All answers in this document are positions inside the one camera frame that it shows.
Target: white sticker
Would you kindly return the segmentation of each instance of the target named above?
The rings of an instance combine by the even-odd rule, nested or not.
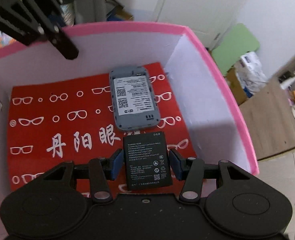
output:
[[[146,76],[115,78],[114,87],[119,115],[154,110]]]

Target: white box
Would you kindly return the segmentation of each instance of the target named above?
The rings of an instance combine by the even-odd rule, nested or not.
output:
[[[253,145],[221,72],[187,27],[104,22],[65,29],[80,50],[70,61],[49,43],[16,42],[0,49],[0,204],[10,193],[6,164],[9,98],[13,86],[108,73],[118,66],[160,62],[176,97],[196,154],[206,163],[228,159],[258,174]],[[210,192],[207,184],[204,191]],[[0,237],[6,233],[0,220]]]

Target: green board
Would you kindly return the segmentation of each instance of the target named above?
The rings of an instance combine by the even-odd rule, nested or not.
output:
[[[212,57],[223,76],[249,51],[256,51],[260,43],[242,23],[238,23],[224,37],[220,46],[212,51]]]

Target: red mat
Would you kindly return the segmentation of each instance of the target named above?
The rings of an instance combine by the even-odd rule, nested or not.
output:
[[[195,156],[161,65],[153,63],[145,67],[153,82],[162,119],[158,127],[136,132],[125,133],[115,126],[108,74],[14,87],[7,137],[11,189],[25,185],[63,161],[80,164],[97,157],[110,157],[122,148],[122,138],[134,133],[162,130],[168,148],[177,148],[184,157]],[[113,196],[127,192],[124,167],[109,185]],[[182,185],[173,178],[170,187],[140,192],[179,194]],[[89,195],[89,182],[78,180],[77,190]]]

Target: white glasses print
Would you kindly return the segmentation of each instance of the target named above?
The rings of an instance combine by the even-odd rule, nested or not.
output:
[[[189,145],[189,140],[188,139],[184,139],[182,141],[180,141],[178,144],[169,144],[167,145],[167,149],[173,149],[175,148],[177,149],[185,149],[187,146]]]
[[[19,118],[18,122],[20,123],[20,125],[28,126],[31,123],[34,124],[34,125],[39,125],[40,123],[43,122],[43,120],[44,120],[44,117],[40,116],[40,117],[34,118],[32,120],[28,120],[28,119],[25,119],[25,118]]]
[[[110,86],[104,87],[104,88],[92,88],[93,94],[102,94],[103,91],[105,92],[111,92]]]
[[[163,123],[162,123],[161,126],[158,125],[158,128],[162,129],[162,128],[164,128],[166,126],[166,124],[168,124],[168,125],[175,125],[175,120],[181,121],[182,119],[179,116],[176,116],[175,119],[172,116],[161,118],[161,122],[160,123],[162,123],[162,121],[163,121]]]
[[[50,100],[52,103],[54,103],[54,102],[56,102],[56,101],[58,100],[58,98],[60,98],[62,101],[65,101],[65,100],[67,100],[68,95],[67,95],[67,93],[62,93],[60,96],[57,96],[57,95],[51,95],[51,96],[49,97],[49,100]]]
[[[18,155],[20,153],[28,154],[32,152],[33,145],[23,146],[23,147],[11,147],[9,150],[11,154],[14,154],[14,155]]]
[[[87,112],[85,110],[79,110],[79,111],[69,112],[67,114],[67,118],[70,121],[73,121],[77,116],[81,119],[85,119],[87,117]]]
[[[24,184],[29,183],[30,181],[32,181],[33,179],[36,179],[38,176],[44,174],[44,172],[40,172],[40,173],[36,173],[36,174],[24,174],[21,175],[21,179],[24,182]],[[20,183],[20,177],[19,176],[13,176],[12,177],[12,182],[13,184],[19,184]]]
[[[32,103],[33,98],[32,97],[25,97],[25,98],[12,98],[12,102],[14,106],[20,105],[22,102],[25,105],[29,105]]]
[[[164,75],[158,75],[158,76],[150,77],[151,83],[153,83],[157,79],[158,80],[164,80],[164,79],[166,79],[166,77]]]
[[[164,100],[164,101],[168,101],[172,98],[172,92],[166,92],[166,93],[163,93],[159,96],[155,96],[155,101],[157,103],[159,103],[161,101],[161,98]]]

